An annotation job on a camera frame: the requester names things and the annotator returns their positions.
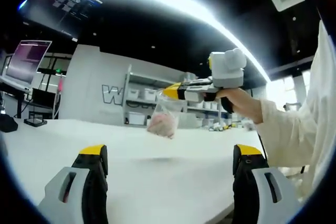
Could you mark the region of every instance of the monitor screen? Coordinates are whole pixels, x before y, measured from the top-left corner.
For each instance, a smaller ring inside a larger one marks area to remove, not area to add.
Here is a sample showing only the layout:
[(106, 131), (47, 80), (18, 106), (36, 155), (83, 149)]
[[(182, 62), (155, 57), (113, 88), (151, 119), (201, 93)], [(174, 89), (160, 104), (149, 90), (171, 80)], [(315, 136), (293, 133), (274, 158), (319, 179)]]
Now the monitor screen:
[(6, 76), (31, 84), (51, 41), (22, 40), (11, 57)]
[(31, 98), (36, 104), (52, 108), (54, 106), (55, 95), (55, 93), (33, 88), (33, 94)]
[(26, 0), (19, 12), (28, 20), (57, 30), (77, 41), (100, 0)]

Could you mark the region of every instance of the hand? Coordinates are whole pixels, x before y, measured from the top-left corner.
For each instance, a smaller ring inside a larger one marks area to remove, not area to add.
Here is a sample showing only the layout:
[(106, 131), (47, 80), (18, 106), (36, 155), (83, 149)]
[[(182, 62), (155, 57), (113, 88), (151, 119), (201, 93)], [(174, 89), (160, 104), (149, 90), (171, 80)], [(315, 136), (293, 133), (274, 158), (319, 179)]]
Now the hand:
[(250, 118), (255, 124), (262, 123), (261, 103), (242, 89), (222, 89), (216, 98), (227, 97), (233, 104), (233, 111)]

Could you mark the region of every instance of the white tabletop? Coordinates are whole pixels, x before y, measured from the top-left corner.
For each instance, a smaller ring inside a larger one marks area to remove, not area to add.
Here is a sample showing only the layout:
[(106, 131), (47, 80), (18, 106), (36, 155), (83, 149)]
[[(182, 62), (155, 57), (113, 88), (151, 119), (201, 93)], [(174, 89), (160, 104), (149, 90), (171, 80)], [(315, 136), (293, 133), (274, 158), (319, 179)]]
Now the white tabletop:
[(257, 133), (244, 129), (178, 130), (169, 140), (145, 129), (77, 120), (49, 120), (38, 128), (18, 123), (18, 131), (5, 134), (8, 159), (35, 205), (81, 149), (107, 146), (107, 215), (118, 224), (195, 224), (226, 216), (233, 209), (234, 145), (262, 151)]

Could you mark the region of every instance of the white lab coat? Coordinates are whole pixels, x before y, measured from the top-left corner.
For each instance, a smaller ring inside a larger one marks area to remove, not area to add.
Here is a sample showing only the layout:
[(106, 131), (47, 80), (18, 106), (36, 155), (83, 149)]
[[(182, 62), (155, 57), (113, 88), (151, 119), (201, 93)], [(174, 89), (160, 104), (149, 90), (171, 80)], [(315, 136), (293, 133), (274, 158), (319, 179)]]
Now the white lab coat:
[(268, 164), (309, 170), (296, 181), (299, 197), (306, 198), (328, 168), (336, 146), (336, 57), (331, 38), (320, 22), (318, 49), (312, 66), (310, 90), (299, 111), (281, 112), (261, 101), (263, 123), (257, 131), (268, 155)]

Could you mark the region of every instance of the wall-mounted screen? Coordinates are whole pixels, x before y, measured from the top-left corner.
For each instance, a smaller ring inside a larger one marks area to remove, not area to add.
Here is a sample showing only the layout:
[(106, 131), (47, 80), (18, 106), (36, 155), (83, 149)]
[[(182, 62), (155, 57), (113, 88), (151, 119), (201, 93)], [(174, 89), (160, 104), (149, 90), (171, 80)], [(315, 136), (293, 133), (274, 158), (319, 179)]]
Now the wall-mounted screen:
[(26, 0), (19, 12), (27, 19), (57, 30), (77, 41), (84, 23), (100, 0)]

